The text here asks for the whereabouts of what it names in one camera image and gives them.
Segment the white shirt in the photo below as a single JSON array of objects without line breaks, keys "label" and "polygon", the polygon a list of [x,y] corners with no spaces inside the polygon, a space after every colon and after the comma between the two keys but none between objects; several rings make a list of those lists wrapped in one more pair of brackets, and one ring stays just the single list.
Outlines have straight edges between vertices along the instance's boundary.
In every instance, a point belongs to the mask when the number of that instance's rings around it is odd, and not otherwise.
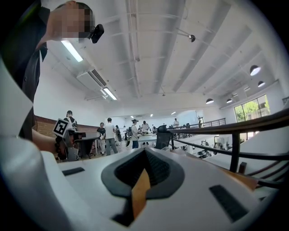
[{"label": "white shirt", "polygon": [[179,121],[174,121],[173,126],[178,127],[180,125]]},{"label": "white shirt", "polygon": [[114,125],[112,123],[107,123],[104,126],[105,128],[105,139],[112,139],[114,138]]},{"label": "white shirt", "polygon": [[148,132],[149,125],[148,124],[142,124],[141,128],[142,128],[142,132]]}]

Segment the white table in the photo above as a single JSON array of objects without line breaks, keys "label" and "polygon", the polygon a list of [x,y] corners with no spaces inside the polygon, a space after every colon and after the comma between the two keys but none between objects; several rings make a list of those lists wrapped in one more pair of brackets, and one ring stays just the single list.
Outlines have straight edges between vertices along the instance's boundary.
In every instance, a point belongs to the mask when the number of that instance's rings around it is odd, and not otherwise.
[{"label": "white table", "polygon": [[152,135],[142,135],[139,138],[139,142],[154,142],[157,140],[157,136],[152,136]]}]

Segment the dark pants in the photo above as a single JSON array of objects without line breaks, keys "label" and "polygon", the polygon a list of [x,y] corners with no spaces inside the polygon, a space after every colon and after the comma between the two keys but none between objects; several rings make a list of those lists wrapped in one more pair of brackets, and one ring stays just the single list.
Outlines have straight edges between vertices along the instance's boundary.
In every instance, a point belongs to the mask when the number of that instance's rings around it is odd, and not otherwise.
[{"label": "dark pants", "polygon": [[110,155],[110,145],[112,146],[112,149],[113,149],[113,152],[114,153],[118,153],[117,151],[117,147],[116,147],[116,143],[114,141],[114,138],[111,138],[111,139],[105,139],[105,142],[107,143],[107,156]]},{"label": "dark pants", "polygon": [[139,147],[139,142],[137,140],[132,141],[132,148],[138,148]]}]

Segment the air conditioner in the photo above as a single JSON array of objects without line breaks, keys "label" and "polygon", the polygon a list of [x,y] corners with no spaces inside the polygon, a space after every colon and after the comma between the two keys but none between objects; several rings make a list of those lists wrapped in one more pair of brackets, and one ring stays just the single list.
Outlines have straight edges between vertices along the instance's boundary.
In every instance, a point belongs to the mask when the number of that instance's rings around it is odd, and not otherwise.
[{"label": "air conditioner", "polygon": [[100,77],[95,69],[89,72],[84,72],[76,78],[89,90],[94,92],[99,92],[99,90],[106,86],[106,82]]}]

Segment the table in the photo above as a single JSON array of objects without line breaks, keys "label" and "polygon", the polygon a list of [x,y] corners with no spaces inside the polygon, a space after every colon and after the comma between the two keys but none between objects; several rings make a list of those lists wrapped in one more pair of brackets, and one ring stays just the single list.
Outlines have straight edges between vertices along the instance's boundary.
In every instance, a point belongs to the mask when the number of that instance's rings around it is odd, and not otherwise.
[{"label": "table", "polygon": [[157,141],[157,136],[152,136],[152,135],[141,135],[139,138],[139,142],[152,142],[152,141]]}]

